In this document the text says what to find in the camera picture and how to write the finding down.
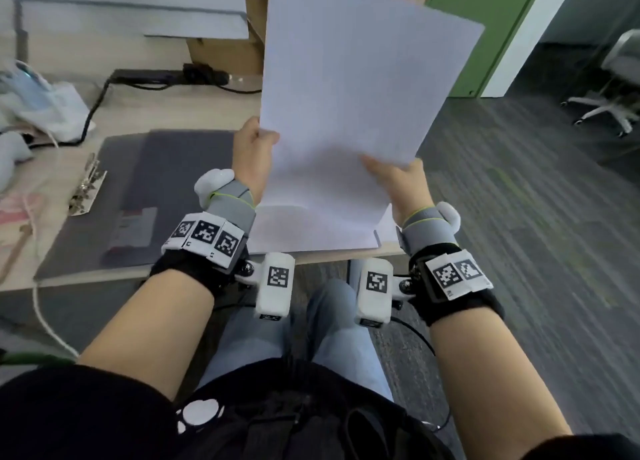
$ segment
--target forearm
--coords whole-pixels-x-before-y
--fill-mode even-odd
[[[571,434],[556,401],[507,326],[489,308],[431,326],[440,375],[470,460],[516,460]]]
[[[140,287],[78,360],[147,383],[173,399],[214,299],[188,275],[167,270]]]

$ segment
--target white game controller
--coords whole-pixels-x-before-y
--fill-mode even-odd
[[[0,193],[9,186],[16,163],[31,157],[33,154],[20,133],[0,134]]]

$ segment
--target person's left hand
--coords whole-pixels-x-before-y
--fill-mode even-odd
[[[271,149],[280,140],[276,132],[259,133],[260,120],[251,117],[234,135],[232,168],[236,180],[251,191],[253,205],[258,206],[271,172]]]

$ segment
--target green door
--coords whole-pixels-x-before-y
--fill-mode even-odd
[[[484,24],[484,34],[450,96],[476,97],[532,0],[427,0],[427,5]]]

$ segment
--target chair base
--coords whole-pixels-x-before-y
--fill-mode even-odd
[[[588,111],[582,117],[574,122],[574,124],[579,125],[584,120],[588,118],[594,117],[595,115],[599,115],[600,113],[611,113],[613,118],[620,124],[622,127],[622,134],[619,136],[628,135],[634,130],[633,124],[631,122],[640,121],[640,117],[636,115],[629,108],[618,103],[617,100],[609,101],[606,98],[581,98],[581,97],[571,97],[566,102],[563,102],[563,105],[566,103],[581,103],[583,105],[595,106],[596,109]]]

